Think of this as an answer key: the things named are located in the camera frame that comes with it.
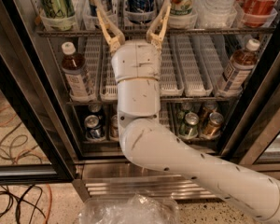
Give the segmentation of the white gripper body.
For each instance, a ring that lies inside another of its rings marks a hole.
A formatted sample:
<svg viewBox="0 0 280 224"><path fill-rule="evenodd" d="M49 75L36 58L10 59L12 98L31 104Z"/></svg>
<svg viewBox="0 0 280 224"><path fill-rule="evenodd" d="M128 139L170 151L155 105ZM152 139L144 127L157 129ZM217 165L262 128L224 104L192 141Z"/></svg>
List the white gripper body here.
<svg viewBox="0 0 280 224"><path fill-rule="evenodd" d="M145 40L130 40L111 59L115 80L161 78L161 53Z"/></svg>

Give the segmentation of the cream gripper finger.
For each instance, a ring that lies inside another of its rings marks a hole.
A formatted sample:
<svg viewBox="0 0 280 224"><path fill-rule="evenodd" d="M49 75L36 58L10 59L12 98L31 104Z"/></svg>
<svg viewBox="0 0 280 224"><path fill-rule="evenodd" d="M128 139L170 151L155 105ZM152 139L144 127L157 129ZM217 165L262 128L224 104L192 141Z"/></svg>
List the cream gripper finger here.
<svg viewBox="0 0 280 224"><path fill-rule="evenodd" d="M125 36L118 26L108 18L101 0L94 0L94 4L105 41L109 46L110 53L114 54L125 43Z"/></svg>
<svg viewBox="0 0 280 224"><path fill-rule="evenodd" d="M163 39L166 34L167 24L171 10L170 0L164 0L161 10L155 20L150 24L146 40L153 45L156 49L161 49Z"/></svg>

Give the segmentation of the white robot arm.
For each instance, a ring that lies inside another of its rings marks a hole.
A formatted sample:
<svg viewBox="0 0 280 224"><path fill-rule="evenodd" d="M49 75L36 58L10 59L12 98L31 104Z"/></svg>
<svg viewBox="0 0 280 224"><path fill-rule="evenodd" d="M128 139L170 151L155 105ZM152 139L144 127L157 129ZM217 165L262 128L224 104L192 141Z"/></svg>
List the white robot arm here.
<svg viewBox="0 0 280 224"><path fill-rule="evenodd" d="M161 45L171 3L164 0L144 39L126 40L93 0L118 89L119 143L140 167L182 175L257 221L280 224L280 181L187 146L159 122Z"/></svg>

